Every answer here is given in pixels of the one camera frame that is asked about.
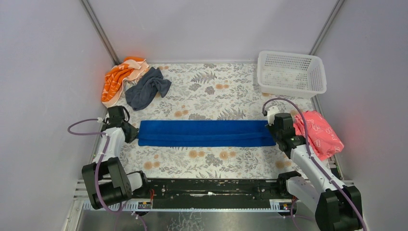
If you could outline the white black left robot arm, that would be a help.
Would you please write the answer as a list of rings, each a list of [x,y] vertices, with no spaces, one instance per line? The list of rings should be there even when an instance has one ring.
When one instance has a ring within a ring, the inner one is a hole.
[[[82,177],[91,206],[108,208],[132,198],[150,196],[146,175],[141,171],[127,174],[119,160],[125,143],[133,142],[139,130],[129,123],[130,115],[124,106],[113,106],[102,119],[101,144],[92,163],[83,166]]]

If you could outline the blue towel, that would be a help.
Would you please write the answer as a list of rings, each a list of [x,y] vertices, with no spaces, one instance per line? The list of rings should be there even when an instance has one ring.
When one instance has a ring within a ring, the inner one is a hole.
[[[275,146],[265,120],[144,120],[139,146],[264,147]]]

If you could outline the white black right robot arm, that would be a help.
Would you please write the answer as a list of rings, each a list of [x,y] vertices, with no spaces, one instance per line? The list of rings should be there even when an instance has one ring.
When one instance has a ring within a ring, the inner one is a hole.
[[[323,166],[307,139],[296,134],[289,113],[264,115],[268,120],[266,127],[279,149],[302,170],[278,175],[282,193],[306,205],[321,231],[365,231],[361,193],[356,186],[347,186]]]

